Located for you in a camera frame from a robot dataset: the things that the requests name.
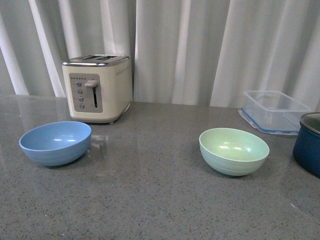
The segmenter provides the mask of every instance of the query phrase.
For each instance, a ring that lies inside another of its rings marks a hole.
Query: green bowl
[[[206,130],[200,135],[199,143],[206,163],[231,176],[253,173],[262,166],[270,151],[261,138],[232,128]]]

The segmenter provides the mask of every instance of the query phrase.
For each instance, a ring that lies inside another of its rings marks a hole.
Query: toaster
[[[88,55],[62,63],[70,116],[86,123],[113,123],[133,97],[131,62],[124,55]]]

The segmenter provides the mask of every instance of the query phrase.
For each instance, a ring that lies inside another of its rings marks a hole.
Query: pot
[[[301,117],[293,157],[301,167],[320,178],[320,112]]]

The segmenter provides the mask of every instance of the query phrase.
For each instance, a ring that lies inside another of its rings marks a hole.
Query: curtain fold
[[[278,90],[320,111],[318,0],[0,0],[1,94],[65,97],[61,63],[131,58],[133,99],[242,107]]]

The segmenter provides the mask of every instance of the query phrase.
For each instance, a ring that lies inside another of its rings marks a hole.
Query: toaster base
[[[81,118],[81,117],[75,117],[71,116],[71,118],[75,121],[82,122],[82,123],[92,123],[92,124],[113,124],[118,118],[121,117],[122,114],[124,114],[130,107],[131,102],[128,103],[124,111],[122,111],[120,114],[114,117],[110,118],[101,118],[101,119],[94,119],[94,118]]]

